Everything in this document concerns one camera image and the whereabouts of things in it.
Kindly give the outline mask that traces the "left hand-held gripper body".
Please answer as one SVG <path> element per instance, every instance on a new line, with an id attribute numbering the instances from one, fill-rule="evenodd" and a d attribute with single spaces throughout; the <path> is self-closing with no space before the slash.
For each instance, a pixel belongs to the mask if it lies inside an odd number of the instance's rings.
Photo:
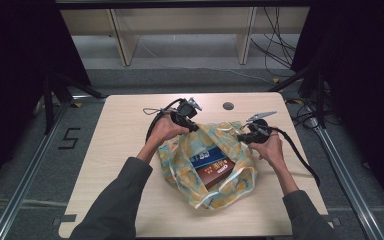
<path id="1" fill-rule="evenodd" d="M 179 106 L 171 111 L 171 118 L 173 121 L 178 119 L 186 119 L 193 118 L 197 115 L 197 111 L 201 111 L 202 108 L 199 104 L 194 100 L 193 97 L 186 99 L 181 99 L 179 102 Z"/>

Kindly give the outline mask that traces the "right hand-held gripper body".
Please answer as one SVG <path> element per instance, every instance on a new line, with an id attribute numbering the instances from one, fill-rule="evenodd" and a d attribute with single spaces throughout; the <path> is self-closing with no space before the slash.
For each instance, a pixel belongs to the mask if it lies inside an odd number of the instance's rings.
<path id="1" fill-rule="evenodd" d="M 271 135 L 272 129 L 268 126 L 265 117 L 275 114 L 275 111 L 257 113 L 246 120 L 248 129 L 254 133 L 254 143 L 264 143 Z"/>

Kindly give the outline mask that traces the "orange-print teal plastic bag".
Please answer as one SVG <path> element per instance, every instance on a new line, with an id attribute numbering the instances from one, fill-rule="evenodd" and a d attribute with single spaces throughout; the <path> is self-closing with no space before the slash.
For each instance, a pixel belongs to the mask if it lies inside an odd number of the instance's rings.
<path id="1" fill-rule="evenodd" d="M 226 207 L 251 192 L 255 186 L 257 167 L 250 148 L 238 141 L 241 123 L 221 122 L 200 124 L 199 129 L 167 140 L 158 148 L 163 176 L 177 186 L 194 208 Z M 190 159 L 204 150 L 218 147 L 235 163 L 230 175 L 207 189 Z"/>

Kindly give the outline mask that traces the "person's left hand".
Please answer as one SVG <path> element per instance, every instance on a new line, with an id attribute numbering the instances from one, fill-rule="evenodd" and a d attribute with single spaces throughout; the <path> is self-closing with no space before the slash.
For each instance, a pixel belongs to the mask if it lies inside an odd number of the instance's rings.
<path id="1" fill-rule="evenodd" d="M 166 140 L 170 140 L 175 136 L 188 133 L 188 128 L 174 123 L 171 120 L 170 115 L 165 114 L 156 122 L 148 140 L 146 141 L 146 146 L 158 147 Z"/>

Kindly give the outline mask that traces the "person's right hand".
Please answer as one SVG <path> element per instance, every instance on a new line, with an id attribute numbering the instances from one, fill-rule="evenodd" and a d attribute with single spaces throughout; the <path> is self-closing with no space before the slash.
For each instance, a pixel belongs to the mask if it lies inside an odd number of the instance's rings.
<path id="1" fill-rule="evenodd" d="M 282 140 L 277 132 L 273 132 L 265 143 L 251 143 L 250 147 L 259 153 L 259 158 L 266 160 L 269 165 L 279 170 L 286 167 Z"/>

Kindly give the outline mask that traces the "blue box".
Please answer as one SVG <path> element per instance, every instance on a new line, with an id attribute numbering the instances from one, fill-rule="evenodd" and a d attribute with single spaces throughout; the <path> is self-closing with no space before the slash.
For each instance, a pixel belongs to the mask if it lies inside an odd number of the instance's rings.
<path id="1" fill-rule="evenodd" d="M 207 166 L 209 164 L 215 163 L 219 160 L 222 160 L 226 155 L 221 151 L 220 148 L 214 147 L 209 150 L 201 151 L 200 153 L 194 155 L 190 161 L 195 169 Z"/>

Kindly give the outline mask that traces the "brown box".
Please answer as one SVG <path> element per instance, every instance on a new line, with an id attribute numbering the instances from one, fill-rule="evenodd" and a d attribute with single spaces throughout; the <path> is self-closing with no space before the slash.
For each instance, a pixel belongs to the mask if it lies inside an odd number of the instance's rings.
<path id="1" fill-rule="evenodd" d="M 207 189 L 227 178 L 233 171 L 235 163 L 229 158 L 224 158 L 196 170 L 202 183 Z"/>

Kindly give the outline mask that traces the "black metal stand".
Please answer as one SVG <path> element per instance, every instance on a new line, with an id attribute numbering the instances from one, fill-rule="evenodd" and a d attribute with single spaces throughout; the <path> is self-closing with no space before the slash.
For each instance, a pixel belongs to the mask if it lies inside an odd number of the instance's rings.
<path id="1" fill-rule="evenodd" d="M 290 86 L 294 82 L 302 79 L 301 86 L 298 90 L 298 95 L 301 98 L 315 98 L 316 107 L 312 110 L 317 123 L 325 128 L 324 121 L 324 76 L 320 67 L 317 64 L 309 64 L 302 70 L 287 78 L 282 83 L 275 85 L 269 89 L 269 92 L 279 92 L 280 90 Z"/>
<path id="2" fill-rule="evenodd" d="M 94 98 L 106 98 L 105 94 L 94 90 L 88 85 L 75 81 L 65 74 L 58 72 L 48 74 L 43 81 L 43 98 L 46 113 L 45 134 L 48 134 L 51 131 L 56 122 L 53 110 L 53 95 L 55 95 L 61 103 L 70 103 L 74 99 L 74 96 L 70 93 L 68 89 L 69 86 L 73 86 Z"/>

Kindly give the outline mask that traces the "black curtain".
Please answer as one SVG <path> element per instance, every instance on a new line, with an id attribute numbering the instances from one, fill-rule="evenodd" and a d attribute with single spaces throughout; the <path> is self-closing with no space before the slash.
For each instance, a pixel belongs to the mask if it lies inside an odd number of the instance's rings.
<path id="1" fill-rule="evenodd" d="M 322 44 L 337 112 L 384 190 L 384 0 L 311 0 L 292 69 Z"/>
<path id="2" fill-rule="evenodd" d="M 54 72 L 90 84 L 56 0 L 0 0 L 0 169 Z"/>

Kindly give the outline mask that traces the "aluminium floor rail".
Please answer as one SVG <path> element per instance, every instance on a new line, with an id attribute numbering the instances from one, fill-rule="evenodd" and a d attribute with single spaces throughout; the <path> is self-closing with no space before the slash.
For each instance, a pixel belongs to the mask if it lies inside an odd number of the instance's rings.
<path id="1" fill-rule="evenodd" d="M 33 118 L 0 169 L 0 240 L 22 206 L 69 103 L 39 102 Z"/>
<path id="2" fill-rule="evenodd" d="M 333 171 L 337 176 L 340 185 L 346 194 L 348 201 L 354 210 L 363 231 L 368 240 L 384 240 L 379 224 L 375 215 L 371 211 L 369 205 L 363 198 L 361 192 L 357 188 L 350 172 L 344 164 L 338 150 L 336 149 L 327 130 L 322 127 L 322 124 L 316 117 L 311 118 L 311 124 L 314 127 L 316 134 L 320 137 L 322 146 L 326 149 L 329 161 Z"/>

